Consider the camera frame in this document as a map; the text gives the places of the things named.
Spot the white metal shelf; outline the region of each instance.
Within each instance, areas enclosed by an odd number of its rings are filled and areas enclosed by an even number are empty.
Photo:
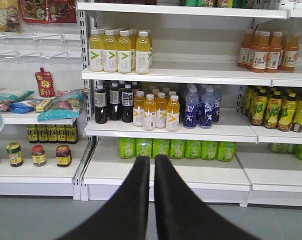
[[[146,131],[142,127],[134,126],[133,123],[124,123],[122,120],[109,120],[105,124],[97,124],[95,116],[93,116],[85,128],[85,134],[87,136],[108,137],[257,142],[256,134],[240,114],[234,109],[223,108],[220,112],[220,121],[210,129],[202,129],[198,126],[188,129],[180,123],[179,129],[175,132],[169,132],[165,128]]]

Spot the bottle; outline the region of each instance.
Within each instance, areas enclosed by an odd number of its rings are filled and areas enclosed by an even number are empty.
[[[89,38],[89,57],[90,57],[90,69],[91,71],[103,70],[103,41],[104,39],[100,35],[98,29],[91,30],[91,36]]]
[[[118,83],[113,82],[110,88],[110,120],[119,120],[122,116],[122,103]]]
[[[253,40],[254,31],[253,29],[246,29],[244,40],[241,43],[240,55],[238,59],[237,66],[246,68],[246,63],[248,61],[249,50],[250,50],[250,43]]]
[[[282,36],[283,33],[281,31],[275,31],[273,33],[272,42],[270,44],[270,52],[267,58],[266,69],[267,73],[277,73],[278,72],[278,64],[282,52]]]
[[[126,84],[122,92],[123,116],[122,121],[125,123],[133,122],[133,91],[131,84]]]
[[[180,104],[178,99],[178,96],[172,95],[167,103],[165,129],[170,132],[175,132],[179,129]]]
[[[156,102],[156,124],[155,127],[158,129],[165,128],[166,122],[166,108],[167,101],[165,98],[165,93],[159,92],[157,94]]]
[[[252,72],[264,73],[266,68],[266,62],[269,55],[269,31],[263,31],[260,36],[259,43],[256,46],[254,54],[254,61],[252,66]]]
[[[282,107],[281,91],[275,91],[267,103],[267,111],[264,119],[264,127],[275,129],[277,127],[278,116]]]
[[[285,46],[283,63],[281,70],[293,72],[299,54],[299,33],[295,32],[290,42]]]
[[[132,44],[128,31],[120,31],[117,41],[117,71],[125,74],[132,69]]]
[[[155,129],[156,124],[156,103],[153,94],[147,94],[144,102],[143,129],[151,131]]]
[[[144,112],[144,92],[137,91],[136,98],[134,99],[134,114],[133,114],[133,124],[137,127],[143,126],[143,112]]]
[[[297,109],[293,119],[292,130],[302,132],[302,99],[297,101]]]
[[[260,90],[254,101],[254,112],[252,114],[252,125],[261,126],[263,124],[264,111],[267,106],[268,98],[266,95],[266,89]]]
[[[278,129],[283,132],[288,132],[292,128],[293,116],[297,107],[296,94],[291,92],[289,97],[282,103],[281,113],[278,122]]]
[[[98,85],[94,93],[95,122],[104,124],[107,122],[107,98],[106,89],[103,85]]]
[[[113,73],[117,70],[117,42],[114,31],[106,30],[103,50],[103,69]]]
[[[209,86],[206,93],[202,96],[200,128],[210,129],[212,127],[212,115],[215,105],[214,88]]]
[[[136,66],[137,74],[147,74],[150,71],[150,41],[147,38],[147,31],[139,31],[136,40]]]
[[[197,88],[189,88],[189,93],[185,97],[185,117],[183,120],[183,126],[187,129],[193,129],[196,127],[196,113],[197,106],[199,104],[199,96],[196,94]]]

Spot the packaged food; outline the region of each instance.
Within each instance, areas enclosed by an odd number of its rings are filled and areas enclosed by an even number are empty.
[[[20,32],[17,0],[0,0],[0,32]]]
[[[20,6],[25,22],[49,24],[46,0],[20,0]]]

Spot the jar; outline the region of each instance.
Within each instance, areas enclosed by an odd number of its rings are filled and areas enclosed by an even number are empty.
[[[19,142],[10,142],[6,145],[6,151],[12,167],[18,167],[23,164],[23,155]]]
[[[32,159],[33,164],[37,167],[46,164],[45,151],[42,145],[35,145],[32,147]]]
[[[56,149],[55,158],[59,167],[67,167],[72,161],[71,150],[68,145],[60,145]]]

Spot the gray floor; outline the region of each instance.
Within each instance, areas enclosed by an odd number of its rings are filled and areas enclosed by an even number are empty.
[[[103,201],[0,197],[0,240],[53,240],[90,217],[103,204]],[[219,204],[210,207],[263,240],[302,240],[302,208]],[[157,239],[153,203],[150,203],[147,239]]]

